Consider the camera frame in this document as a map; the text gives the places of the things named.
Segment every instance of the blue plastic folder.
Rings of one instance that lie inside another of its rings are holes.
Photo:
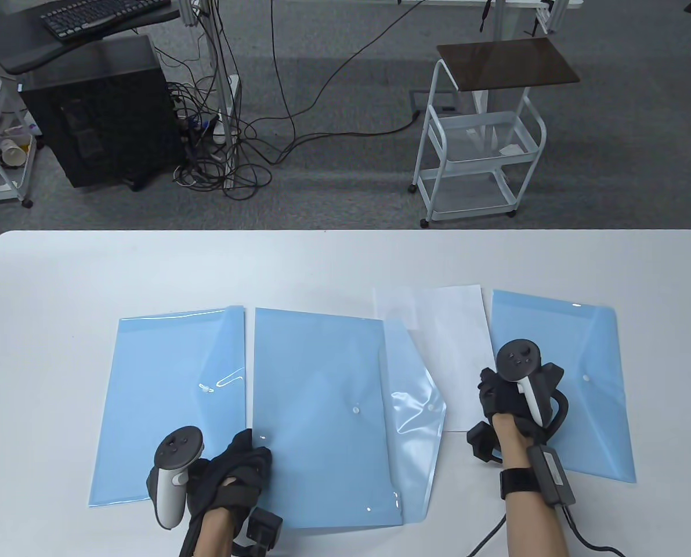
[[[258,309],[253,431],[261,505],[287,528],[425,518],[446,404],[402,323]]]
[[[90,507],[149,498],[162,439],[184,425],[204,433],[204,456],[245,429],[244,308],[119,322]]]
[[[563,466],[635,483],[613,309],[494,290],[490,332],[495,354],[506,342],[529,339],[545,363],[565,369],[559,390],[570,412],[550,442]]]
[[[255,310],[252,430],[273,453],[261,506],[287,528],[401,525],[389,473],[382,321]]]

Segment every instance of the paper cup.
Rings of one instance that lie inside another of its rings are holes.
[[[1,149],[2,162],[9,167],[22,167],[28,159],[26,152],[13,140],[3,140]]]

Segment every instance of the black desk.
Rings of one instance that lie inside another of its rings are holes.
[[[88,42],[134,27],[151,26],[180,17],[178,0],[173,0],[169,6],[136,16],[115,27],[97,32],[91,37],[66,43],[59,42],[46,30],[40,17],[55,8],[69,5],[70,2],[74,2],[74,0],[57,0],[57,2],[45,3],[30,8],[30,10],[23,10],[0,18],[0,66],[4,71],[14,76],[25,74],[50,63],[53,59],[59,58],[59,56],[75,48],[87,45]]]

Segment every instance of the black computer tower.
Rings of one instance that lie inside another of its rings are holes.
[[[77,48],[22,76],[19,91],[75,187],[139,184],[184,159],[167,82],[146,35]]]

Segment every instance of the black glove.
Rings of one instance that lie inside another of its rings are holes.
[[[210,461],[199,458],[189,466],[187,493],[191,520],[180,557],[192,557],[201,522],[209,510],[228,509],[234,518],[234,536],[237,537],[250,511],[258,504],[272,463],[269,449],[253,449],[252,429],[245,429],[234,436],[224,453]],[[234,478],[234,481],[223,486],[226,478]]]
[[[478,384],[480,402],[489,424],[495,414],[512,414],[515,425],[524,437],[530,437],[534,443],[546,443],[547,434],[534,422],[526,403],[526,396],[518,392],[518,385],[505,381],[490,368],[484,368],[480,374],[482,382]]]

